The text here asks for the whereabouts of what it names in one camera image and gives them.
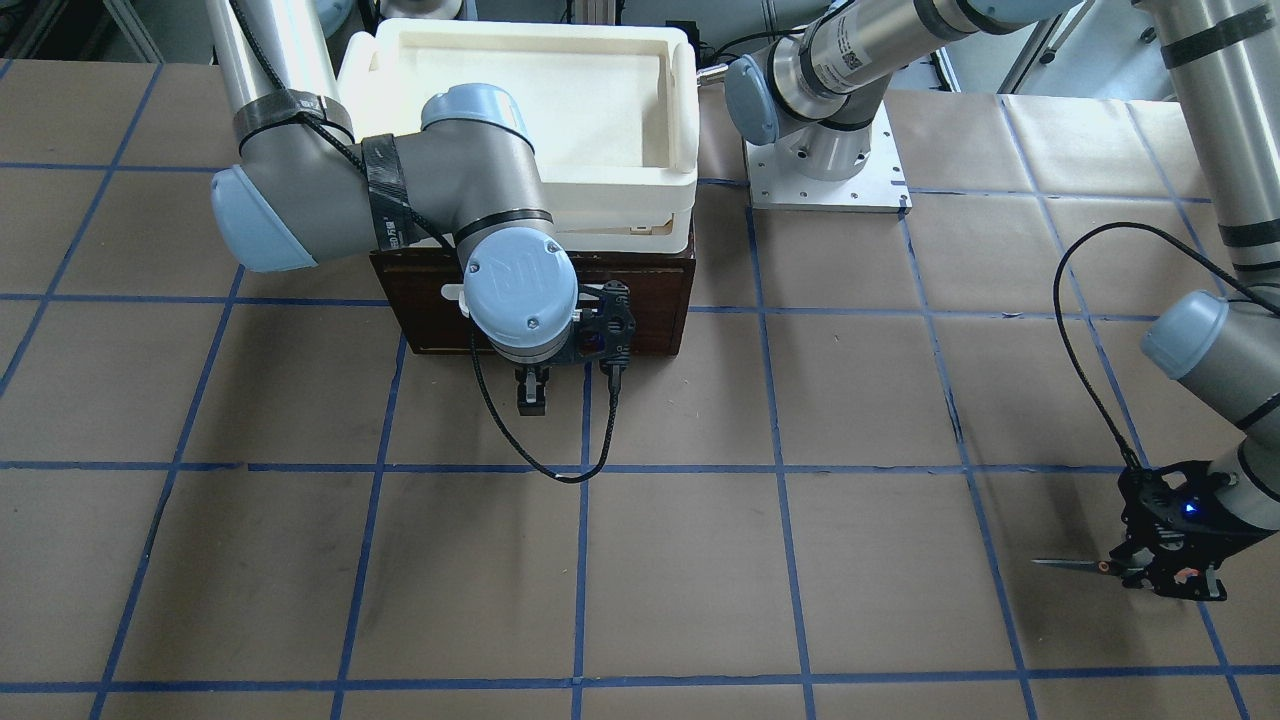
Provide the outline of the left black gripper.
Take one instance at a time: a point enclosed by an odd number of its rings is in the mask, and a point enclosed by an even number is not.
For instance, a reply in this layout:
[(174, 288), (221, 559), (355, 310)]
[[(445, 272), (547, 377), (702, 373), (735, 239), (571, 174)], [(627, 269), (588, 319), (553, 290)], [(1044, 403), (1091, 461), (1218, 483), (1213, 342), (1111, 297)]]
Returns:
[(1125, 541), (1110, 551), (1123, 565), (1123, 585), (1144, 585), (1162, 597), (1225, 601), (1222, 561), (1251, 547), (1251, 524), (1217, 500), (1228, 484), (1208, 461), (1152, 469), (1129, 466), (1117, 478), (1125, 506)]

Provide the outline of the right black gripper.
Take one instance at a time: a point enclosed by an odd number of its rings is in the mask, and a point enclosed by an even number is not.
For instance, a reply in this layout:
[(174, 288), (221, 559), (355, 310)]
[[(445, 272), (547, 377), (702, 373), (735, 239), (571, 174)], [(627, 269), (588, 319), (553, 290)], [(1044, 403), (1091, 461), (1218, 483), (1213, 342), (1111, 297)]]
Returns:
[(517, 409), (521, 415), (544, 415), (547, 410), (547, 383), (550, 379), (549, 363), (516, 363)]

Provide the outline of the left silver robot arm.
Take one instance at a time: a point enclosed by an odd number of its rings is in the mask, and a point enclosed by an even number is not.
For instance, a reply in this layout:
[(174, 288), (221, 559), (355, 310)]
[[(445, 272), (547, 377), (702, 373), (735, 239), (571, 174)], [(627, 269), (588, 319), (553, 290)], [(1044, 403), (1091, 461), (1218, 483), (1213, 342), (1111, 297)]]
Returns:
[[(1029, 231), (1059, 251), (1048, 316), (1065, 366), (1117, 446), (1120, 543), (1042, 568), (1225, 601), (1222, 565), (1277, 536), (1277, 4), (1132, 1), (1175, 102), (1147, 102), (1176, 179), (1117, 100), (915, 95), (891, 128), (890, 77), (965, 38), (1009, 37), (1074, 1), (842, 1), (732, 60), (728, 114), (759, 209), (814, 210), (905, 168), (908, 228)], [(916, 209), (915, 217), (909, 217)]]

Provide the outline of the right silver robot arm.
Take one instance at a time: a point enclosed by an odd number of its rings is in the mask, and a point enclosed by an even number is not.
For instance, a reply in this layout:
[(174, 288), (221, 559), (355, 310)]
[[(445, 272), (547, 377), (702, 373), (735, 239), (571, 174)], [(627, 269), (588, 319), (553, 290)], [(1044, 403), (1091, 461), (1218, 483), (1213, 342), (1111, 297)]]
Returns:
[(460, 266), (461, 307), (518, 365), (520, 411), (543, 413), (579, 279), (512, 96), (457, 85), (426, 101), (419, 132), (357, 138), (314, 3), (206, 8), (239, 145), (211, 205), (239, 264), (291, 272), (435, 241)]

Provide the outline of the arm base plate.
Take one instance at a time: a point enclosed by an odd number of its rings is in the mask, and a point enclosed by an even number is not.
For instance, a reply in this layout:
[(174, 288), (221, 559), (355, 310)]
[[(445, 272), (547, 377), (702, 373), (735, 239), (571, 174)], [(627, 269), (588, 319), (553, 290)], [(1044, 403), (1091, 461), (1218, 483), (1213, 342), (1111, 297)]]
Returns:
[(809, 126), (767, 146), (745, 142), (744, 151), (755, 208), (888, 214), (913, 208), (883, 105), (861, 129)]

